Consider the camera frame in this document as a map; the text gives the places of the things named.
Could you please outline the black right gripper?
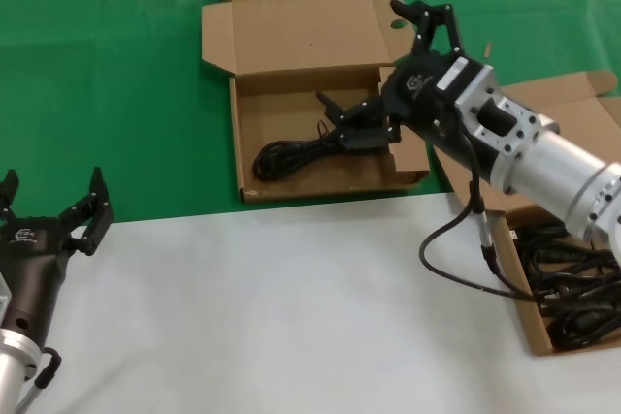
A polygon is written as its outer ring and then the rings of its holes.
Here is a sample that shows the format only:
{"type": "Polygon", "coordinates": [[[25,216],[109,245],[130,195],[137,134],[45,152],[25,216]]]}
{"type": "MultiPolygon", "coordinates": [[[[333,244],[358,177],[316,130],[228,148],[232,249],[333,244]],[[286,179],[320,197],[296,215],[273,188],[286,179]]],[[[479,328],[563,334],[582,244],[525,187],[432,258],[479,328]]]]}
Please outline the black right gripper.
{"type": "Polygon", "coordinates": [[[326,118],[334,125],[329,134],[321,134],[324,143],[344,150],[375,150],[401,140],[397,123],[409,128],[425,143],[462,164],[470,166],[461,135],[455,103],[483,65],[468,57],[445,90],[438,83],[464,53],[461,33],[451,4],[431,6],[421,0],[409,4],[390,0],[392,11],[414,26],[415,38],[410,54],[389,76],[380,97],[363,100],[344,110],[322,92],[317,99],[325,107],[326,118]],[[442,55],[431,50],[437,29],[444,27],[450,52],[442,55]]]}

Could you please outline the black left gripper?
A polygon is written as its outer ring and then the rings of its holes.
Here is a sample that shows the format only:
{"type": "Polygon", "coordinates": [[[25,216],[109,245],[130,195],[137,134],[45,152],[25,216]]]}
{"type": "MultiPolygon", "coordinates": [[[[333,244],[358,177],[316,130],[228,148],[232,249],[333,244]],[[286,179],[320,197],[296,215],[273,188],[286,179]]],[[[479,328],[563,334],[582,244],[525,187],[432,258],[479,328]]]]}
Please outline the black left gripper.
{"type": "Polygon", "coordinates": [[[0,182],[1,274],[11,292],[1,327],[29,339],[48,337],[69,258],[92,256],[114,221],[108,187],[95,167],[88,193],[59,217],[17,218],[11,209],[16,170],[0,182]]]}

